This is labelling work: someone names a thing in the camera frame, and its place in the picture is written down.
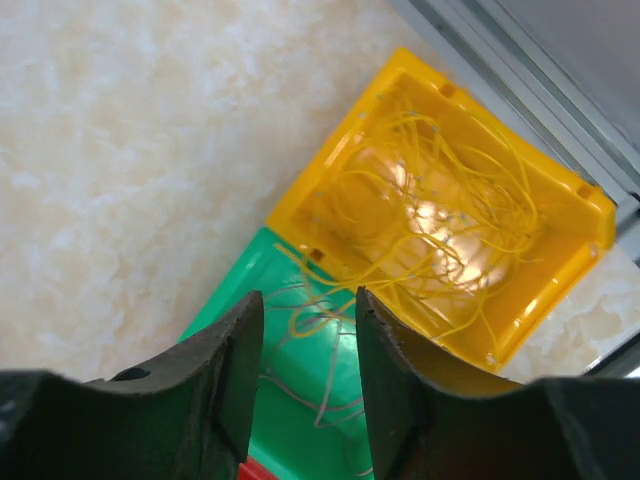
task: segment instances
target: marble floor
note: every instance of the marble floor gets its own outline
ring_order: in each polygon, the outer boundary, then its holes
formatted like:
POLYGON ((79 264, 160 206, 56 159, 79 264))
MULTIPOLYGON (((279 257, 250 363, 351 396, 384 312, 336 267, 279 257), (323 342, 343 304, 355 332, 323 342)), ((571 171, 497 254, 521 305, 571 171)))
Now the marble floor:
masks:
MULTIPOLYGON (((447 71, 384 0, 0 2, 0 368, 173 344, 400 45, 447 71)), ((614 250, 505 373, 578 373, 638 293, 614 250)))

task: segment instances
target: yellow plastic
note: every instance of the yellow plastic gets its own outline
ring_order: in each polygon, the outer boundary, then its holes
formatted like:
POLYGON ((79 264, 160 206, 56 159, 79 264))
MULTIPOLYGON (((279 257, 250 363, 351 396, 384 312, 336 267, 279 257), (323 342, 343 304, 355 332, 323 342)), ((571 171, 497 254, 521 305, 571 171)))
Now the yellow plastic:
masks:
MULTIPOLYGON (((388 114, 391 107, 385 92, 392 90, 404 92, 413 104, 419 105, 422 113, 431 117, 446 112, 451 116, 448 121, 456 125, 456 135, 463 137, 466 145, 489 153, 506 168, 516 169, 514 150, 524 162, 531 197, 543 219, 544 231, 527 252, 537 261, 518 268, 500 293, 487 299, 484 305, 484 316, 497 342, 498 362, 491 355, 493 340, 482 321, 475 321, 441 340, 443 346, 460 358, 495 371, 513 356, 556 303, 611 247, 615 236, 615 206, 598 187, 585 183, 526 143, 447 77, 406 49, 399 49, 267 221, 276 234, 300 252, 307 252, 336 280, 353 278, 366 267, 366 261, 354 255, 348 244, 337 241, 332 232, 313 225, 308 206, 317 201, 319 192, 325 191, 336 174, 345 168, 349 146, 388 114)), ((432 176, 428 181, 434 183, 434 188, 447 188, 442 179, 432 176)), ((354 180, 348 188, 353 192, 351 208, 364 212, 364 218, 372 222, 376 218, 383 221, 381 207, 367 196, 366 187, 354 180)), ((412 253, 421 255, 420 251, 412 253)), ((380 278, 389 275, 388 271, 379 272, 380 278)), ((410 328, 429 338, 443 335, 452 325, 464 324, 465 316, 471 315, 468 309, 456 308, 448 313, 456 317, 451 318, 450 323, 434 323, 426 320, 433 305, 412 298, 409 292, 401 291, 402 298, 399 298, 396 289, 375 285, 369 288, 410 328)))

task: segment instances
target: countertop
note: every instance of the countertop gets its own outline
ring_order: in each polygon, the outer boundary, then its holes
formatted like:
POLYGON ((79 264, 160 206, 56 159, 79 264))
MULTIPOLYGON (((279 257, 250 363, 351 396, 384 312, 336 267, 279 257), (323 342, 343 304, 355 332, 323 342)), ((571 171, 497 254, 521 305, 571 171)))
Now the countertop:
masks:
MULTIPOLYGON (((0 3, 0 368, 172 345, 400 45, 447 71, 383 0, 0 3)), ((614 249, 505 375, 579 373, 639 293, 614 249)))

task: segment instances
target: green plastic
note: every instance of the green plastic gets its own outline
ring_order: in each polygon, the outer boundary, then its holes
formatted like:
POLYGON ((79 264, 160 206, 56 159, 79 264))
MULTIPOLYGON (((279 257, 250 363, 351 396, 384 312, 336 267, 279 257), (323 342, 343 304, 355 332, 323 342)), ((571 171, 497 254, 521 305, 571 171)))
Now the green plastic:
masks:
MULTIPOLYGON (((211 324, 247 292, 260 290, 266 299, 263 373, 266 373, 266 360, 269 359, 273 371, 291 390, 320 404, 338 325, 333 322, 309 338, 291 340, 274 353, 287 332, 292 310, 273 307, 300 305, 307 299, 304 288, 268 296, 270 292, 303 281, 299 267, 279 252, 275 244, 294 251, 267 228, 257 233, 182 338, 211 324)), ((328 290, 328 287, 312 282, 313 295, 328 290)), ((353 298, 353 294, 343 291, 329 298, 336 305, 343 305, 353 298)), ((353 317, 353 307, 347 314, 353 317)), ((343 323, 342 332, 355 333, 353 324, 343 323)), ((362 396, 355 335, 341 336, 337 361, 330 406, 350 404, 362 396)), ((362 406, 358 405, 327 412, 323 422, 335 422, 360 408, 362 406)), ((337 426, 315 428, 316 415, 315 410, 295 401, 269 380, 261 379, 249 454, 282 480, 372 478, 355 475, 371 466, 364 415, 337 426)))

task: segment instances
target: yellow bin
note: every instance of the yellow bin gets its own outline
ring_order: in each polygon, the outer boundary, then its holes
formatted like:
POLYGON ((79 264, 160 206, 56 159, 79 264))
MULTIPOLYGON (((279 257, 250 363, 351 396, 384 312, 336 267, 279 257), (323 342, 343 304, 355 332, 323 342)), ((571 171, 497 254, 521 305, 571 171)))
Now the yellow bin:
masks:
MULTIPOLYGON (((466 325, 467 319, 473 316, 471 303, 465 305, 464 301, 458 301, 453 302, 455 307, 446 307, 442 302, 416 298, 412 293, 415 289, 402 288, 401 282, 399 288, 379 286, 384 282, 376 279, 392 277, 393 268, 381 267, 363 281, 410 328, 435 339, 467 362, 496 371, 611 247, 615 235, 615 206, 598 187, 585 183, 578 175, 526 143, 444 75, 409 51, 399 49, 267 221, 276 234, 306 253, 334 279, 354 278, 373 262, 363 257, 361 251, 354 251, 353 239, 341 235, 339 223, 318 222, 318 217, 330 219, 335 213, 332 213, 329 200, 323 200, 322 195, 337 182, 340 172, 348 168, 353 146, 370 134, 382 118, 389 116, 392 108, 389 92, 402 92, 409 99, 411 108, 422 115, 446 116, 447 123, 456 129, 456 138, 463 139, 470 151, 491 155, 505 172, 517 174, 518 169, 524 169, 526 173, 540 229, 526 252, 529 260, 514 268, 508 281, 486 285, 494 294, 487 296, 482 305, 483 321, 466 325), (443 336, 461 326, 464 328, 443 336)), ((476 167, 482 168, 482 162, 476 163, 476 167)), ((368 168, 366 158, 360 165, 360 169, 368 168)), ((402 169, 402 165, 397 158, 387 159, 390 171, 402 169)), ((388 224, 386 228, 392 235, 395 227, 383 214, 382 200, 370 194, 367 175, 352 177, 346 185, 346 179, 342 177, 341 180, 341 188, 348 193, 350 203, 343 213, 359 212, 362 231, 370 225, 377 223, 380 227, 383 223, 388 224)), ((442 175, 427 175, 421 180, 430 182, 434 195, 435 190, 452 188, 442 175)), ((410 248, 412 252, 404 252, 404 261, 418 261, 425 255, 420 248, 423 247, 414 243, 410 248)), ((473 292, 462 294, 470 295, 469 298, 473 296, 473 292)))

